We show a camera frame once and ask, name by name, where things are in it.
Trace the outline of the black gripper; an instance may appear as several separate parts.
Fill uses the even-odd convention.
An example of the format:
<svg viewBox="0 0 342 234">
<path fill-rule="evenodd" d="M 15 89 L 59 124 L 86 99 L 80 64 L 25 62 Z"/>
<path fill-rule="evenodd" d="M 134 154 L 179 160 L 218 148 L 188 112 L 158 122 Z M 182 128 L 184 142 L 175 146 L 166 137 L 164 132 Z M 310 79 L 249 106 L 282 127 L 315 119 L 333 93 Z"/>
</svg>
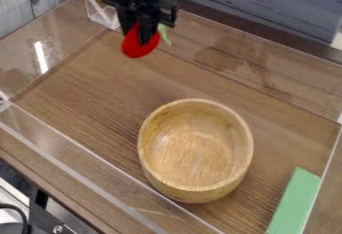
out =
<svg viewBox="0 0 342 234">
<path fill-rule="evenodd" d="M 118 10 L 123 34 L 127 34 L 139 21 L 138 36 L 142 45 L 150 42 L 159 23 L 175 26 L 178 4 L 174 0 L 103 0 Z"/>
</svg>

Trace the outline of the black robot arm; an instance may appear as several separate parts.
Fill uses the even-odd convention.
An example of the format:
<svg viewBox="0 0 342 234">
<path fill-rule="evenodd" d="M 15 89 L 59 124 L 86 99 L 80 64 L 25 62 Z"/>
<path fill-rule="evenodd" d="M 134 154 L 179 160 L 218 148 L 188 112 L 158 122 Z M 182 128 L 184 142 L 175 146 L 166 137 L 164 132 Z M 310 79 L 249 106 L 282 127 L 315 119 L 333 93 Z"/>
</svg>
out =
<svg viewBox="0 0 342 234">
<path fill-rule="evenodd" d="M 174 0 L 103 0 L 114 6 L 124 34 L 138 26 L 138 42 L 144 45 L 158 31 L 159 24 L 175 26 L 179 6 Z"/>
</svg>

